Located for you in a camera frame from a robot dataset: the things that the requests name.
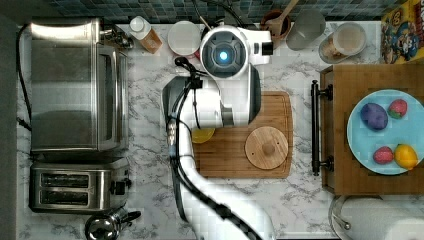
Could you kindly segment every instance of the wooden cutting board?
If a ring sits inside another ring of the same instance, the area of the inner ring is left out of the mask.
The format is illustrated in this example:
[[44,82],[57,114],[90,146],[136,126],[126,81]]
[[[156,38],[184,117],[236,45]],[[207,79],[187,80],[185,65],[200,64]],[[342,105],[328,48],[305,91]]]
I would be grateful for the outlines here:
[[[288,142],[286,160],[274,169],[259,169],[245,152],[247,137],[259,127],[280,130]],[[245,127],[219,128],[203,144],[193,144],[196,166],[204,177],[219,178],[286,178],[293,153],[293,120],[289,95],[285,92],[262,92],[261,110]]]

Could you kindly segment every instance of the toaster slot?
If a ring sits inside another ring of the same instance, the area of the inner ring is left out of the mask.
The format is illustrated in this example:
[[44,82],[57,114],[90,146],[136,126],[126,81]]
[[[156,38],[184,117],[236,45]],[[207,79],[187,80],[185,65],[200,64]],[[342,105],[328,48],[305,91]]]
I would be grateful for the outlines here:
[[41,175],[41,186],[43,187],[69,187],[87,188],[88,175],[68,175],[43,173]]
[[41,203],[56,205],[87,205],[88,193],[41,191]]

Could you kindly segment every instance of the toaster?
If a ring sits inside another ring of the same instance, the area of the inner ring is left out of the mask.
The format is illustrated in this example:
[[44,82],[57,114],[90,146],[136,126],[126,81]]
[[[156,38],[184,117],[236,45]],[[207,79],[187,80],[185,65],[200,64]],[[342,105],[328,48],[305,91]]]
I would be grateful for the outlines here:
[[131,187],[126,158],[75,162],[32,164],[33,212],[94,214],[125,205]]

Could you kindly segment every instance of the tile backsplash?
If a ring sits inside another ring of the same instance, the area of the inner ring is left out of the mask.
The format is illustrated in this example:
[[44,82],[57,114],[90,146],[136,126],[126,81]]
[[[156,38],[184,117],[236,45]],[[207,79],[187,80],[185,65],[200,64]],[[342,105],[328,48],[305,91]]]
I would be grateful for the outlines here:
[[[45,0],[63,16],[101,16],[115,23],[128,23],[142,16],[150,23],[175,23],[180,20],[199,22],[192,0]],[[217,0],[232,4],[253,22],[260,22],[271,9],[284,9],[290,0]],[[291,19],[302,9],[318,9],[331,20],[379,20],[385,12],[406,0],[299,0],[290,13]],[[224,9],[213,3],[196,0],[200,14],[208,21],[225,15]]]

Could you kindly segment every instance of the blue plate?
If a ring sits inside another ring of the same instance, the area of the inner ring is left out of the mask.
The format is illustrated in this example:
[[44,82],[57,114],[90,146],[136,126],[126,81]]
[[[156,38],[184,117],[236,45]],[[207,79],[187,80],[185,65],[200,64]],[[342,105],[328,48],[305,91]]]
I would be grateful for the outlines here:
[[[367,103],[377,103],[384,109],[396,99],[408,103],[408,111],[401,119],[388,116],[387,127],[380,131],[371,130],[361,120],[361,109]],[[424,157],[424,108],[411,95],[397,90],[381,90],[364,97],[353,109],[347,124],[347,139],[350,149],[356,159],[369,170],[384,174],[401,174],[407,169],[399,167],[393,160],[388,164],[378,164],[374,161],[374,152],[382,146],[388,146],[394,151],[398,144],[412,146],[418,155],[419,162]]]

